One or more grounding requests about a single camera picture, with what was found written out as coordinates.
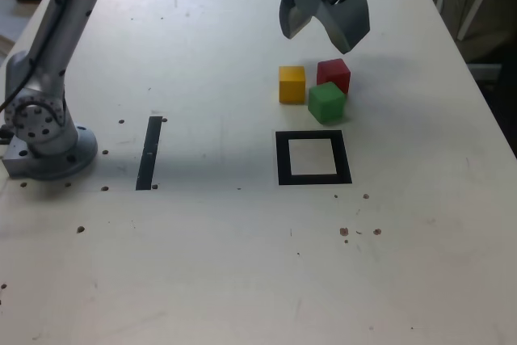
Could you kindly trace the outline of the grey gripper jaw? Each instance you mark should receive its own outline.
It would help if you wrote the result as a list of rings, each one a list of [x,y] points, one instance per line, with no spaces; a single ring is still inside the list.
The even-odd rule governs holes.
[[[349,53],[370,31],[367,0],[322,2],[315,17],[341,54]]]
[[[317,12],[317,0],[281,0],[279,20],[281,31],[292,39]]]

